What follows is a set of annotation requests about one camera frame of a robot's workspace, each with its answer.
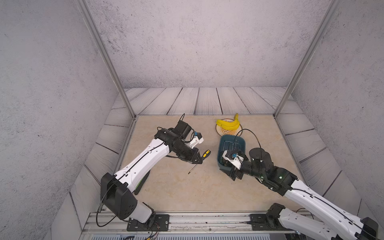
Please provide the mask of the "black yellow small screwdriver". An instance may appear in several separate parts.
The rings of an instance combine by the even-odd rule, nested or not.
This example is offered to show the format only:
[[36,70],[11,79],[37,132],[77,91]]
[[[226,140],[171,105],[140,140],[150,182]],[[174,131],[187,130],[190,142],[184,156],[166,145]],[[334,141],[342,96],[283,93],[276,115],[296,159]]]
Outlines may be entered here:
[[[201,156],[201,161],[204,161],[206,158],[208,158],[211,154],[211,151],[210,150],[207,150],[202,156]],[[189,172],[188,172],[188,175],[198,166],[198,164],[196,164]]]

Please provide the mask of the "teal storage box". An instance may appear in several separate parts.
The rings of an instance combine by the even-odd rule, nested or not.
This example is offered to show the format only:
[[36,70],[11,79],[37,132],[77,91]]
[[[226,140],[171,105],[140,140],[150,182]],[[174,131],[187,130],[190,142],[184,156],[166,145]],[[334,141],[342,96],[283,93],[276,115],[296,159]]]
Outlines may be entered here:
[[246,150],[246,142],[241,137],[236,137],[232,135],[223,135],[220,138],[219,149],[217,162],[220,170],[230,171],[231,164],[224,160],[223,153],[224,151],[229,150],[240,150],[242,153],[245,153]]

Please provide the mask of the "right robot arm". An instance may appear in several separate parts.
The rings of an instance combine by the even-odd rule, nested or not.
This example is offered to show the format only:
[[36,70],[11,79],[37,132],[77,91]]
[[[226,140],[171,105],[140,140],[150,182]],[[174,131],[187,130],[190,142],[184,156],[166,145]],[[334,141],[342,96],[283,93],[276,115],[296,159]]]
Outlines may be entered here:
[[317,219],[297,214],[280,204],[273,204],[266,217],[270,228],[279,226],[304,234],[314,240],[376,240],[379,225],[373,219],[359,218],[317,194],[296,175],[273,164],[262,148],[253,148],[246,156],[240,150],[225,150],[221,158],[231,164],[226,174],[233,180],[243,175],[256,178],[273,192],[296,202]]

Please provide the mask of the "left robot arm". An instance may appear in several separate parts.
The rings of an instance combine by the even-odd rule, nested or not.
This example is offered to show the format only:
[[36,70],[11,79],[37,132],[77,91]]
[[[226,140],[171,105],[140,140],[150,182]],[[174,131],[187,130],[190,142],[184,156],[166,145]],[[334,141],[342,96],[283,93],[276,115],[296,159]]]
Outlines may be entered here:
[[200,165],[207,154],[200,155],[198,144],[204,141],[188,123],[180,120],[174,128],[158,128],[147,147],[127,166],[114,174],[106,173],[101,179],[101,203],[120,220],[133,219],[150,228],[156,212],[139,202],[134,191],[145,181],[150,170],[169,153],[184,162]]

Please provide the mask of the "round patterned plate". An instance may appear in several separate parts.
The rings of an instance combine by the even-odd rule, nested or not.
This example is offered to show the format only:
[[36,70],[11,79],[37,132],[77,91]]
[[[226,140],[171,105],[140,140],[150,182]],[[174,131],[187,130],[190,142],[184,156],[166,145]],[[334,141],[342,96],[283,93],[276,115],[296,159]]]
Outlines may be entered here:
[[[222,119],[224,121],[227,121],[227,122],[232,122],[234,119]],[[231,135],[231,136],[235,136],[237,135],[241,130],[242,130],[242,126],[240,124],[240,127],[235,130],[235,131],[227,131],[227,130],[224,130],[223,128],[219,127],[217,124],[216,124],[216,131],[217,133],[220,135],[220,136],[223,136],[223,135]]]

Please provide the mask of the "yellow banana bunch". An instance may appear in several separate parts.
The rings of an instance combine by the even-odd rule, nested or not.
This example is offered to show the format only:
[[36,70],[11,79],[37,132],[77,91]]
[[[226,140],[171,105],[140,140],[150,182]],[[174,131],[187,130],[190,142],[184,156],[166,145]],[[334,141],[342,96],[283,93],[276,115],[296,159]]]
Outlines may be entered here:
[[235,114],[234,120],[232,122],[227,122],[224,120],[217,120],[216,124],[227,131],[235,131],[240,127],[239,114]]

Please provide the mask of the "aluminium front rail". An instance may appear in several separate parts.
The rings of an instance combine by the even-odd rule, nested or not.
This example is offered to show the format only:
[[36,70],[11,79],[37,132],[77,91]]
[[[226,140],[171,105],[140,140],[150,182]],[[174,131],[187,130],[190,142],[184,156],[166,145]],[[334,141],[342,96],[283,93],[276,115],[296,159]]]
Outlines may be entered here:
[[[163,212],[170,215],[167,232],[128,232],[128,220],[113,219],[110,212],[91,214],[81,240],[314,240],[304,234],[287,231],[253,231],[252,212]],[[306,212],[297,213],[311,218]]]

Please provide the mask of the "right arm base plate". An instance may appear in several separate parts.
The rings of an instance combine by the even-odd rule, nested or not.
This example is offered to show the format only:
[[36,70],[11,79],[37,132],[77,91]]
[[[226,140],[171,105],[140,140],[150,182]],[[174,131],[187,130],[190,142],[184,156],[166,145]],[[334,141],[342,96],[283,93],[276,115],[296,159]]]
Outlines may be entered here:
[[252,214],[246,224],[252,226],[253,231],[287,231],[277,217],[268,214]]

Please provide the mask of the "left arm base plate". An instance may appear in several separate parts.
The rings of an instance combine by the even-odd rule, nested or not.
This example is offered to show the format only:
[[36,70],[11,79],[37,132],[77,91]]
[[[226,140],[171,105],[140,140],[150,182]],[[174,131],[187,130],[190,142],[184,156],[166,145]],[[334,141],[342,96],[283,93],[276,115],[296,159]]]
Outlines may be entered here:
[[128,220],[128,232],[167,232],[169,230],[170,215],[155,214],[152,215],[145,223],[141,223],[134,219]]

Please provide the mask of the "left aluminium frame post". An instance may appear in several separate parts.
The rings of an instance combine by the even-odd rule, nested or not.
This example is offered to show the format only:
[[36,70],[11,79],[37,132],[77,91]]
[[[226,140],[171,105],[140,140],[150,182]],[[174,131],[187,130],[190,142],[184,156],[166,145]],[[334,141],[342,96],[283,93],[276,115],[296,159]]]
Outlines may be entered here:
[[111,76],[111,78],[112,78],[112,80],[113,80],[113,82],[114,82],[114,84],[115,84],[115,86],[119,92],[119,95],[122,98],[122,101],[123,101],[125,107],[128,109],[130,116],[132,118],[135,118],[136,114],[135,114],[135,112],[134,112],[134,110],[133,110],[133,108],[129,102],[129,99],[126,95],[126,92],[125,92],[123,85],[120,81],[120,78],[118,76],[118,73],[117,73],[117,71],[116,71],[116,69],[112,63],[112,60],[108,54],[108,51],[107,51],[107,49],[103,43],[101,35],[100,35],[100,33],[97,29],[97,26],[93,20],[92,14],[91,14],[88,6],[87,6],[87,2],[84,0],[77,0],[76,3],[78,5],[80,13],[82,14],[82,17],[85,21],[85,24],[86,24],[86,26],[87,26],[87,28],[88,28],[88,30],[89,30],[92,38],[93,38],[98,50],[99,50],[99,53],[100,53],[105,65],[109,71],[109,74],[110,74],[110,76]]

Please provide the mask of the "aluminium frame post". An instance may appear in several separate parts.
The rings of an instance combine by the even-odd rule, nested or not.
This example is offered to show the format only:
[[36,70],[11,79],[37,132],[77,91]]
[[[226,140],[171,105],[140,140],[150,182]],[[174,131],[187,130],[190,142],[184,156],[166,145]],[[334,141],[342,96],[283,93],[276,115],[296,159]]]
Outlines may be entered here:
[[76,3],[78,5],[80,13],[82,14],[82,17],[85,21],[85,24],[86,24],[86,26],[87,26],[87,28],[88,28],[88,30],[89,30],[92,38],[93,38],[98,50],[99,50],[99,53],[100,53],[105,65],[109,71],[109,74],[110,74],[110,76],[111,76],[111,78],[112,78],[112,80],[113,80],[113,82],[114,82],[114,84],[115,84],[115,86],[119,92],[119,95],[122,98],[122,101],[123,101],[125,107],[128,109],[130,116],[132,118],[135,118],[136,114],[135,114],[135,112],[134,112],[134,110],[133,110],[133,108],[129,102],[129,99],[126,95],[126,92],[125,92],[123,85],[120,81],[120,78],[118,76],[118,73],[117,73],[117,71],[116,71],[116,69],[112,63],[112,60],[108,54],[108,51],[107,51],[107,49],[103,43],[101,35],[100,35],[100,33],[97,29],[97,26],[93,20],[92,14],[91,14],[88,6],[87,6],[87,2],[84,0],[77,0]]
[[302,74],[304,73],[307,65],[309,64],[312,56],[314,55],[317,46],[321,42],[324,34],[326,33],[329,25],[332,22],[336,12],[338,11],[341,2],[342,1],[340,1],[340,0],[332,0],[330,2],[329,8],[327,9],[319,27],[317,28],[305,54],[304,54],[299,66],[298,66],[298,68],[296,69],[292,79],[290,80],[290,82],[287,86],[286,91],[285,91],[277,109],[275,110],[275,112],[273,114],[275,120],[282,113],[282,110],[285,107],[286,102],[289,99],[289,96],[292,94],[295,87],[297,86]]

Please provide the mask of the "right aluminium frame post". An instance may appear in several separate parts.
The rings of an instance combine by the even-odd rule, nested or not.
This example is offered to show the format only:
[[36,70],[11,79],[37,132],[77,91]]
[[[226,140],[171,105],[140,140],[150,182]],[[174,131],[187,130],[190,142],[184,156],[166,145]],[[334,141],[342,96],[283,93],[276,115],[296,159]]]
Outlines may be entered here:
[[290,80],[290,82],[287,86],[286,91],[285,91],[277,109],[275,110],[275,112],[273,114],[275,120],[282,113],[282,110],[285,107],[286,102],[289,99],[289,96],[292,94],[295,87],[297,86],[302,74],[304,73],[307,65],[309,64],[312,56],[314,55],[317,46],[321,42],[324,34],[326,33],[329,25],[332,22],[336,12],[338,11],[341,2],[342,1],[340,1],[340,0],[332,0],[330,2],[329,8],[327,9],[319,27],[317,28],[305,54],[304,54],[299,66],[298,66],[298,68],[296,69],[292,79]]

